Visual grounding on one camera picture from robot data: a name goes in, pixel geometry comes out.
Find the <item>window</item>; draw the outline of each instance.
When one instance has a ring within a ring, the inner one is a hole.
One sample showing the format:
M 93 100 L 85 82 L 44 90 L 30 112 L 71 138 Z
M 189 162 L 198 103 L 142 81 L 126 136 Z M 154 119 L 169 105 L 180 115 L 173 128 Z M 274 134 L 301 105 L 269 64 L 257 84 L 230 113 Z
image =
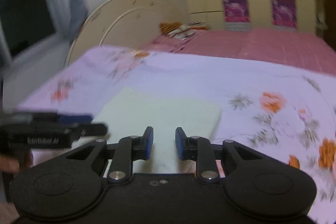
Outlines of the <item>window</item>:
M 55 32 L 46 0 L 0 0 L 0 20 L 12 56 Z

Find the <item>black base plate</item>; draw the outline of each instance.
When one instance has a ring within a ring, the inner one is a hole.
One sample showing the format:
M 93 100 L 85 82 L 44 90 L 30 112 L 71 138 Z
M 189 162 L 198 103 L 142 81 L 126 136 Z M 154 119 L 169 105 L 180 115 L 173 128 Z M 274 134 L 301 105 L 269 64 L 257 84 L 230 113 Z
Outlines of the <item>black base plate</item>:
M 192 174 L 134 174 L 130 183 L 105 185 L 96 205 L 62 224 L 269 224 L 234 208 L 216 184 L 202 184 Z M 21 217 L 15 224 L 47 224 Z M 308 217 L 277 223 L 312 224 Z

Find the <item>white headboard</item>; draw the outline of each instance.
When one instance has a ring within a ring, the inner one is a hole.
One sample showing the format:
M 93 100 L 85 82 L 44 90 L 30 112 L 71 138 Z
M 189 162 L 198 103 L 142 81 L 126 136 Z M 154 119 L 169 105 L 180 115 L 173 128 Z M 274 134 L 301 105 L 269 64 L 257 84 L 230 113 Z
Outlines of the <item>white headboard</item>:
M 160 35 L 161 22 L 174 21 L 184 22 L 184 17 L 169 0 L 109 0 L 85 21 L 67 63 L 99 45 L 138 49 Z

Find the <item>blue rubber grip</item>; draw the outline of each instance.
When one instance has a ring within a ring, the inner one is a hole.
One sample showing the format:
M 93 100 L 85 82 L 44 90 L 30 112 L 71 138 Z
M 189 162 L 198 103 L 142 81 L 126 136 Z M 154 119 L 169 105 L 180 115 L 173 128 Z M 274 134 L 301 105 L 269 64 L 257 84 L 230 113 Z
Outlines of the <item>blue rubber grip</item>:
M 176 144 L 178 157 L 180 158 L 180 160 L 183 160 L 183 157 L 184 157 L 183 142 L 182 142 L 182 138 L 178 130 L 175 131 L 175 144 Z
M 147 144 L 146 144 L 146 159 L 150 160 L 152 154 L 152 146 L 153 146 L 154 132 L 153 130 L 148 135 Z
M 92 116 L 67 116 L 60 115 L 58 122 L 61 124 L 74 124 L 74 123 L 91 123 L 93 120 Z

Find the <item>pink poster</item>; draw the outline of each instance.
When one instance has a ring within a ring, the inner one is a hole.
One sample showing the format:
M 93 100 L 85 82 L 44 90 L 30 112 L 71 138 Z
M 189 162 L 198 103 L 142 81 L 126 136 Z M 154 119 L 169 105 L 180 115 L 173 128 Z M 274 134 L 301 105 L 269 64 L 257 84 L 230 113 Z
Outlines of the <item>pink poster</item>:
M 296 28 L 295 0 L 272 0 L 273 25 Z
M 223 0 L 226 22 L 249 22 L 247 0 Z

